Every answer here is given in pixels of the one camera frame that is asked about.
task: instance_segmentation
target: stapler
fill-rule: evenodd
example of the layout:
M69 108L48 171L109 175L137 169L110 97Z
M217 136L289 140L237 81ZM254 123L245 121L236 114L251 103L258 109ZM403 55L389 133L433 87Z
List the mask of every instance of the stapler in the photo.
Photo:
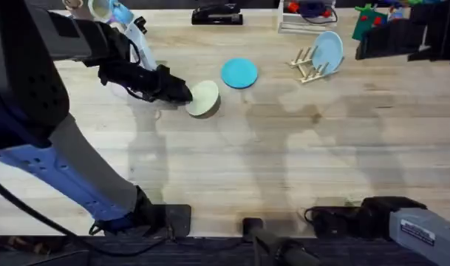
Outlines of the stapler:
M241 8L237 4L210 4L192 13L193 25L242 25Z

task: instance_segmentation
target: black cable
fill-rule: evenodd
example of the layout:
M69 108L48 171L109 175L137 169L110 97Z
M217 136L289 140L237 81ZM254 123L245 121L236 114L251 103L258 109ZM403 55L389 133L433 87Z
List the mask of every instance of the black cable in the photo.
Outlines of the black cable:
M170 222L168 222L168 234L169 234L168 237L176 245L179 245L182 247L187 247L187 248L193 248L195 250L205 251L205 252L209 252L209 253L215 253L215 252L220 252L220 251L225 251L225 250L233 250L233 249L246 243L243 238L240 238L239 241L233 243L232 245L225 246L225 247L218 247L218 248L206 248L205 246L203 246L203 244L197 245L197 244L192 244L192 243L184 243L184 242L181 242L180 239L175 237L174 228L171 226Z
M144 248L142 250L132 252L132 253L115 253L107 250L103 250L100 248L95 247L94 245L88 243L87 241L83 240L79 236L77 236L75 233L71 232L70 230L66 229L62 225L59 225L58 223L52 221L51 219L45 217L44 215L40 214L30 206L28 206L26 203L24 203L22 200L20 200L18 197L13 195L11 192L9 192L2 184L0 184L0 195L5 198L7 201L11 202L14 206L19 208L20 210L24 211L26 214L29 214L33 218L37 219L39 222L44 223L45 225L48 225L49 227L63 233L67 237L69 237L72 241L77 242L78 244L83 245L85 248L94 251L96 253L100 253L106 256L113 256L113 257L132 257L132 256L138 256L140 254L143 254L145 252L150 251L153 248L156 248L160 245L163 245L166 243L168 238L170 237L171 241L179 246L188 247L188 248L194 248L197 250L207 251L207 252L220 252L224 250L232 250L234 248L237 248L246 242L243 239L240 239L238 242L233 243L232 245L225 246L225 247L218 247L218 248L206 248L203 245L196 245L191 243L184 243L178 240L174 235L174 229L169 226L169 231L171 232L171 235L167 238L161 239L154 244L148 246L147 248Z
M96 253L100 253L106 256L113 256L113 257L132 257L132 256L138 256L140 254L143 254L145 252L150 251L151 249L158 247L160 245L163 245L166 243L167 238L161 239L154 244L148 246L147 248L144 248L142 250L132 252L132 253L115 253L107 250L102 250L100 248L95 247L94 245L88 243L87 241L83 240L79 236L77 236L75 233L69 231L62 225L59 225L58 223L52 221L51 219L45 217L44 215L40 214L30 206L28 206L26 203L24 203L22 200L17 198L15 195L11 194L2 184L0 184L0 195L5 198L7 201L14 204L14 206L18 207L20 210L24 211L25 213L29 214L30 216L36 218L39 222L44 223L45 225L50 226L51 228L63 233L64 235L68 236L72 241L77 242L81 245L83 245L85 248L94 251Z
M128 39L128 42L131 46L133 46L134 52L136 52L137 61L134 62L134 64L135 65L141 64L141 57L140 57L139 49L137 48L137 45L133 41L131 41L131 39Z
M313 208L308 208L308 209L306 209L305 212L304 212L304 219L305 219L305 222L307 222L309 225L313 225L313 221L312 221L311 219L308 219L308 216L307 216L307 214L308 214L309 212L311 212L311 211L313 211Z
M335 20L332 20L332 21L323 21L323 22L316 22L316 21L311 21L311 20L309 20L309 18L306 18L305 16L302 16L302 18L303 18L306 22L308 22L308 23L310 23L310 24L315 24L315 25L323 25L323 24L329 24L329 23L336 23L336 22L338 22L338 15L336 15L335 9L334 9L333 7L331 7L331 6L328 6L328 7L331 9L331 13L335 15Z

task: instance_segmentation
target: toy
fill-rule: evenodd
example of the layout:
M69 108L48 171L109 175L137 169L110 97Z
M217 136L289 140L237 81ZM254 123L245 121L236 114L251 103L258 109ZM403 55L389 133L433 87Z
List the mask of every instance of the toy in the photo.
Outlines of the toy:
M387 23L387 15L373 10L371 4L367 4L364 7L356 7L355 9L361 11L355 31L352 34L352 38L355 40L360 41L363 38L363 33L371 30L372 27Z

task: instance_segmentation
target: label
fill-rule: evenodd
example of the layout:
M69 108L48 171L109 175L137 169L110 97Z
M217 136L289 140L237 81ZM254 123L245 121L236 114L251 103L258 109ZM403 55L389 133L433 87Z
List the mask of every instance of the label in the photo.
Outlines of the label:
M433 232L428 231L425 228L422 228L421 226L409 222L405 219L402 219L400 221L400 229L403 232L419 239L420 241L434 246L435 234Z

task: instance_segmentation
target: light blue plate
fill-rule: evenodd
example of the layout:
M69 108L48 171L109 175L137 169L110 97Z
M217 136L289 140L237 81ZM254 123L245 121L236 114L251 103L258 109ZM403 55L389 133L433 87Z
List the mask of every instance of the light blue plate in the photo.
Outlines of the light blue plate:
M315 68L319 65L323 68L328 62L329 64L323 75L337 70L343 61L343 41L341 41L338 34L330 31L320 34L315 40L315 43L313 43L313 47L317 47L312 58L312 63Z
M222 79L234 89L244 89L257 81L258 71L253 62L244 58L234 58L222 68Z

